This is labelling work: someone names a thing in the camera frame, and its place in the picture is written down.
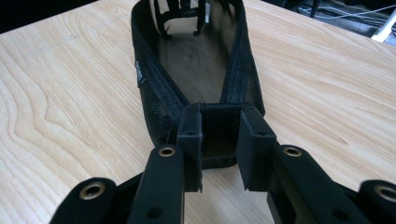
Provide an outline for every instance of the light wood grain surface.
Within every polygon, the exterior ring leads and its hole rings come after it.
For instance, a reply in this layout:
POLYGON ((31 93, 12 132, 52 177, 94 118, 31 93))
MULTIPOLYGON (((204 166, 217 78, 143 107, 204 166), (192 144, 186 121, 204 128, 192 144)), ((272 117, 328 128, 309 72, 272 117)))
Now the light wood grain surface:
MULTIPOLYGON (((152 144, 130 11, 99 1, 0 35, 0 223, 46 223, 77 183, 144 170, 152 144)), ((245 1, 266 120, 335 181, 396 182, 396 48, 245 1)), ((204 172, 186 223, 271 223, 237 166, 204 172)))

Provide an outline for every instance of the black mesh pouch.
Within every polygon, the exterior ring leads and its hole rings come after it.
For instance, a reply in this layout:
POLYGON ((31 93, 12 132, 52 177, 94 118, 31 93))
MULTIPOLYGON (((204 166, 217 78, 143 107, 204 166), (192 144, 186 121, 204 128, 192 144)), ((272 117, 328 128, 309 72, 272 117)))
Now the black mesh pouch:
MULTIPOLYGON (((155 147, 176 142, 187 105, 208 104, 212 110, 221 105, 253 105, 264 115, 241 0, 141 0, 131 20, 137 83, 155 147)), ((213 118, 210 110, 202 112, 213 120, 204 120, 203 125, 211 126, 206 129, 219 135, 238 130, 238 122, 224 122, 234 110, 225 107, 230 111, 216 110, 213 118)), ((229 134, 230 139, 222 142, 233 143, 237 137, 229 134)), ((203 148, 205 168, 235 164, 225 145, 203 148), (205 154, 211 155, 210 161, 205 154)))

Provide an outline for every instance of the wooden table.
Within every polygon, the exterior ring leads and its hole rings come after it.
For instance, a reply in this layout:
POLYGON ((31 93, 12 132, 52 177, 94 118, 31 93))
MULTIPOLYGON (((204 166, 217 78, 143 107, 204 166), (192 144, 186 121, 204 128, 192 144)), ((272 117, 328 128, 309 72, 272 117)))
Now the wooden table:
MULTIPOLYGON (((153 146, 136 87, 130 11, 99 1, 0 35, 0 223, 45 223, 77 183, 117 184, 153 146)), ((266 120, 331 178, 396 182, 396 48, 245 1, 266 120)), ((204 171, 186 223, 271 223, 237 166, 204 171)))

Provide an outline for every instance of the black mesh fabric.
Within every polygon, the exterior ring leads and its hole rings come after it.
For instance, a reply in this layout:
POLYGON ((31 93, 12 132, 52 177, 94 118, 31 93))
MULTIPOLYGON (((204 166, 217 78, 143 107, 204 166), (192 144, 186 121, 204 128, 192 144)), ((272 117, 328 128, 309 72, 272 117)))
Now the black mesh fabric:
POLYGON ((208 4, 210 21, 199 35, 178 33, 189 25, 182 21, 171 24, 177 30, 171 38, 162 36, 149 0, 134 6, 131 24, 137 81, 154 145, 175 143, 183 108, 203 104, 203 167, 220 168, 235 164, 240 105, 253 105, 262 115, 264 106, 242 1, 208 4))

